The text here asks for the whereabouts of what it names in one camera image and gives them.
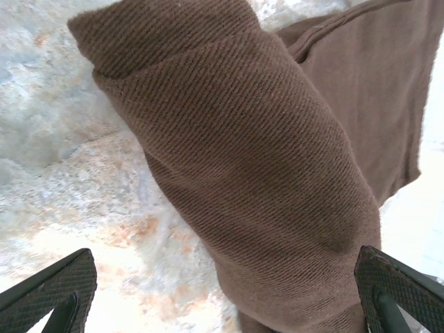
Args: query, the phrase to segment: stone floor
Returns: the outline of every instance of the stone floor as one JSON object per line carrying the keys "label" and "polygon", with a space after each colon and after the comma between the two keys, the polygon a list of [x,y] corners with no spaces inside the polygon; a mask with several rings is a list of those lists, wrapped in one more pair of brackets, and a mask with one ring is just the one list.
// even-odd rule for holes
{"label": "stone floor", "polygon": [[[0,1],[0,291],[80,248],[99,289],[86,332],[237,331],[193,232],[90,78],[66,20],[113,0]],[[363,0],[252,0],[263,27]],[[425,116],[423,175],[382,208],[384,250],[444,278],[444,47]]]}

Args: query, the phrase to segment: brown trousers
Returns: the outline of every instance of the brown trousers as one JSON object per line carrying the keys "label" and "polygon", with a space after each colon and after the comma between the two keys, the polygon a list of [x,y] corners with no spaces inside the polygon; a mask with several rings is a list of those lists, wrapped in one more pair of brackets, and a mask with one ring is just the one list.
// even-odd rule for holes
{"label": "brown trousers", "polygon": [[243,332],[360,333],[357,253],[419,175],[443,22],[443,0],[372,0],[278,37],[245,0],[123,0],[69,29]]}

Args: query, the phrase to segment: brown fabric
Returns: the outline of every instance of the brown fabric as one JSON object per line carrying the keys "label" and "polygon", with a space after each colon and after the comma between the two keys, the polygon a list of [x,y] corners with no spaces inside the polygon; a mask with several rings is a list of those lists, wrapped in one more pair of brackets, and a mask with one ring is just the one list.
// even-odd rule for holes
{"label": "brown fabric", "polygon": [[[347,20],[356,8],[294,26],[289,52],[244,0],[123,0],[69,22],[157,183],[213,257],[245,333],[364,331],[353,268],[361,245],[380,243],[372,190],[381,202],[417,176],[406,172],[420,130],[410,119],[422,114],[442,26],[442,0],[401,1],[395,16],[392,2],[359,7],[373,16]],[[335,53],[335,43],[348,49]],[[407,74],[392,67],[397,55],[412,58]],[[386,97],[389,75],[379,79],[386,56],[408,86],[395,85],[401,104]],[[337,64],[356,75],[334,76]],[[399,138],[404,153],[379,152],[376,135]]]}

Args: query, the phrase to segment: brown cloth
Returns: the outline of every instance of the brown cloth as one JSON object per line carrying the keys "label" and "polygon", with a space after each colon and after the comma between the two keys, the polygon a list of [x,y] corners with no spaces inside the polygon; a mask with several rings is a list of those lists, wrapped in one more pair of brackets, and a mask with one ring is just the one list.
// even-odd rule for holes
{"label": "brown cloth", "polygon": [[378,204],[418,176],[443,18],[442,0],[370,1],[285,29],[289,50],[245,0],[123,0],[69,29],[243,332],[348,333]]}

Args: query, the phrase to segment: marble floor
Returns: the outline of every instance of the marble floor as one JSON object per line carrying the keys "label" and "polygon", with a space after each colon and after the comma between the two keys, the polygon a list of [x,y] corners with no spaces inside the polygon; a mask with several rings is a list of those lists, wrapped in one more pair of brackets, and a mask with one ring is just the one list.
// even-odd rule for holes
{"label": "marble floor", "polygon": [[[67,30],[76,13],[112,2],[0,1],[0,291],[88,247],[99,288],[87,333],[238,332],[211,260],[160,193]],[[273,31],[363,0],[251,2]],[[425,115],[422,175],[381,209],[383,249],[442,278],[443,44]]]}

